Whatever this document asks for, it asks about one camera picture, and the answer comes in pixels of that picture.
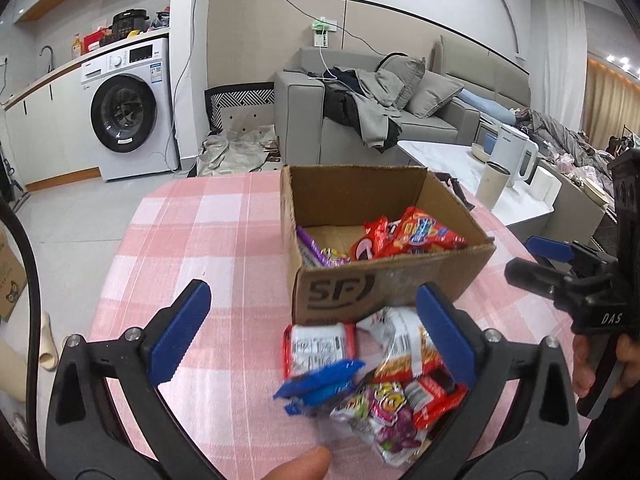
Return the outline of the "person's right hand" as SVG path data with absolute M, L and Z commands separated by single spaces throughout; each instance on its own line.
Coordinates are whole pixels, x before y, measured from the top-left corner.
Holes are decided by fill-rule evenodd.
M 587 362 L 589 356 L 589 341 L 586 336 L 576 335 L 573 340 L 574 372 L 573 388 L 580 398 L 584 398 L 596 381 L 596 374 Z M 620 379 L 614 386 L 611 398 L 621 396 L 627 390 L 634 388 L 640 379 L 640 347 L 627 335 L 620 335 L 616 346 L 617 359 L 624 364 Z

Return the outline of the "person's left hand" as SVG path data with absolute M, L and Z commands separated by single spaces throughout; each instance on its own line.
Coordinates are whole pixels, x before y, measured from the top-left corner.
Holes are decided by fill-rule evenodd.
M 277 466 L 264 480 L 323 480 L 330 469 L 331 460 L 331 452 L 324 446 L 317 446 Z

